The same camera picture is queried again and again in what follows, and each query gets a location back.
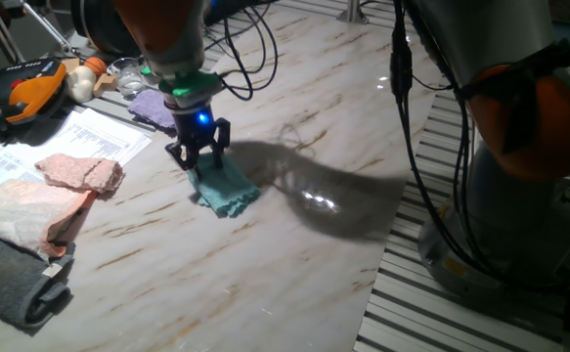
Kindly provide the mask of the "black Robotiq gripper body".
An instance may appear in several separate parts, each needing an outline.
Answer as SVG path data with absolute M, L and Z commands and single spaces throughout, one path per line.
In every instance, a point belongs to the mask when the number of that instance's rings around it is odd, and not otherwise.
M 196 108 L 172 110 L 177 131 L 177 141 L 170 145 L 170 151 L 179 153 L 183 147 L 198 153 L 205 147 L 216 151 L 216 124 L 210 104 Z

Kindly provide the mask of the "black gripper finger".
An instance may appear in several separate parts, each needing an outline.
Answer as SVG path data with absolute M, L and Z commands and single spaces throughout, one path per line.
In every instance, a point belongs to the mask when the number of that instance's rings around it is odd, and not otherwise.
M 215 121 L 215 134 L 211 144 L 214 165 L 223 168 L 224 151 L 230 147 L 231 122 L 220 117 Z
M 191 171 L 198 179 L 201 178 L 201 172 L 197 166 L 201 149 L 199 142 L 178 139 L 164 148 L 182 170 Z

